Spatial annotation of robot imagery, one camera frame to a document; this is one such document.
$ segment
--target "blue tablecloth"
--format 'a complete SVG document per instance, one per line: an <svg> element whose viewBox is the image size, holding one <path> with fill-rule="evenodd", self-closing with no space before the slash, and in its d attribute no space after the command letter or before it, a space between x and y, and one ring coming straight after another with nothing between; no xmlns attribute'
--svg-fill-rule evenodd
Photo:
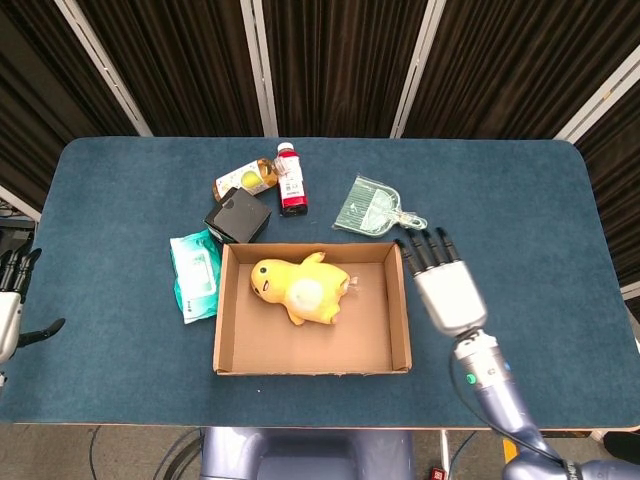
<svg viewBox="0 0 640 480"><path fill-rule="evenodd" d="M273 156L269 138L88 138L60 160L0 419L234 426L468 427L447 375L451 340L407 276L413 369L387 376L218 377L214 320L183 325L169 238L203 229L213 179ZM362 242L332 230L356 174L444 226L542 427L640 424L640 358L584 162L557 141L293 140L309 214L272 215L262 242ZM277 212L275 191L260 196ZM379 239L389 241L398 232Z"/></svg>

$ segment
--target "bottle cap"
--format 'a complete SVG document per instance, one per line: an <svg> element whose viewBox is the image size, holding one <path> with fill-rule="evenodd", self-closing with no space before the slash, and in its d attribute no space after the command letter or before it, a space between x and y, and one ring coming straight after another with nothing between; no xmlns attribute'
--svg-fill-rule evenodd
<svg viewBox="0 0 640 480"><path fill-rule="evenodd" d="M289 142L281 143L280 145L278 145L278 152L280 152L281 150L284 150L285 148L289 148L293 150L293 144Z"/></svg>

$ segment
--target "teal package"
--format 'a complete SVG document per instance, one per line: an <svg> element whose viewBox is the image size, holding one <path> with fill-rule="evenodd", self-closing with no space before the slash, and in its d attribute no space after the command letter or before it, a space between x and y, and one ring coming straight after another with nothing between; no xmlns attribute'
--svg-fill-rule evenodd
<svg viewBox="0 0 640 480"><path fill-rule="evenodd" d="M176 272L173 290L184 323L212 317L218 312L221 261L209 231L172 238L169 243Z"/></svg>

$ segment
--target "white pole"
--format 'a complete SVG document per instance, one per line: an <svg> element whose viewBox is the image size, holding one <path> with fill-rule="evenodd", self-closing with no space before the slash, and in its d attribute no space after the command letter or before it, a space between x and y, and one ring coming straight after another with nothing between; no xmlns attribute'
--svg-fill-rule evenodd
<svg viewBox="0 0 640 480"><path fill-rule="evenodd" d="M427 8L422 17L422 25L416 39L416 46L413 49L409 70L407 71L407 78L404 81L404 87L398 102L396 116L391 127L390 138L400 138L404 133L404 127L407 125L409 112L416 98L416 92L429 58L429 52L431 52L433 40L436 37L445 4L446 0L431 0L427 3Z"/></svg>
<svg viewBox="0 0 640 480"><path fill-rule="evenodd" d="M576 143L638 80L640 45L604 81L555 138Z"/></svg>
<svg viewBox="0 0 640 480"><path fill-rule="evenodd" d="M271 64L269 62L262 2L261 0L240 0L240 7L244 20L244 32L249 47L249 58L251 59L253 83L258 98L262 130L265 137L277 137L278 121L273 98Z"/></svg>
<svg viewBox="0 0 640 480"><path fill-rule="evenodd" d="M13 193L11 193L2 185L0 185L0 198L2 198L5 202L9 202L11 205L13 205L22 213L24 213L27 217L32 218L36 222L40 222L42 213L39 210L33 208L27 202L25 202L20 197L17 197Z"/></svg>
<svg viewBox="0 0 640 480"><path fill-rule="evenodd" d="M143 137L152 137L147 121L76 0L55 0L55 2L138 134Z"/></svg>
<svg viewBox="0 0 640 480"><path fill-rule="evenodd" d="M640 297L640 281L625 285L620 289L623 300L631 300L632 298Z"/></svg>

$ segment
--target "black curtain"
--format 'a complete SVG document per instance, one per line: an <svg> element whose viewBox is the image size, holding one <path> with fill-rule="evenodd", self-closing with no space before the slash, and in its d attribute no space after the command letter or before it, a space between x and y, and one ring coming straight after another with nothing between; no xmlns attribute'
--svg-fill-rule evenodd
<svg viewBox="0 0 640 480"><path fill-rule="evenodd" d="M627 308L633 314L634 318L640 323L640 297L632 298L625 302Z"/></svg>
<svg viewBox="0 0 640 480"><path fill-rule="evenodd" d="M64 146L135 135L53 2L0 1L0 184L42 208Z"/></svg>
<svg viewBox="0 0 640 480"><path fill-rule="evenodd" d="M238 0L80 0L154 135L262 135Z"/></svg>
<svg viewBox="0 0 640 480"><path fill-rule="evenodd" d="M449 0L404 136L553 137L639 25L637 0Z"/></svg>
<svg viewBox="0 0 640 480"><path fill-rule="evenodd" d="M388 137L426 0L264 0L281 136Z"/></svg>
<svg viewBox="0 0 640 480"><path fill-rule="evenodd" d="M640 281L640 83L576 146L587 162L620 285Z"/></svg>

